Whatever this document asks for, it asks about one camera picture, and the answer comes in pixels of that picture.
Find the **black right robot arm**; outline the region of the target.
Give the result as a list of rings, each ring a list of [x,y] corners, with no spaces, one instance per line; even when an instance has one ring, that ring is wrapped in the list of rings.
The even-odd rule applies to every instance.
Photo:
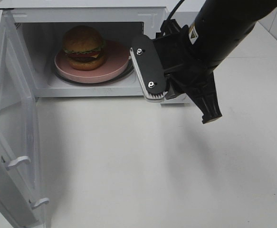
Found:
[[[190,25],[169,16],[153,41],[169,91],[186,93],[202,111],[203,123],[222,116],[214,69],[277,7],[277,0],[207,0]]]

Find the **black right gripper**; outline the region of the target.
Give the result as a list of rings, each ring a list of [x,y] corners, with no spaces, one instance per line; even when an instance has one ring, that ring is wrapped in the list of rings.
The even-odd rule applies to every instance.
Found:
[[[164,70],[165,99],[187,94],[202,112],[202,123],[222,117],[217,99],[213,70],[194,56],[190,49],[189,26],[164,20],[153,41]]]

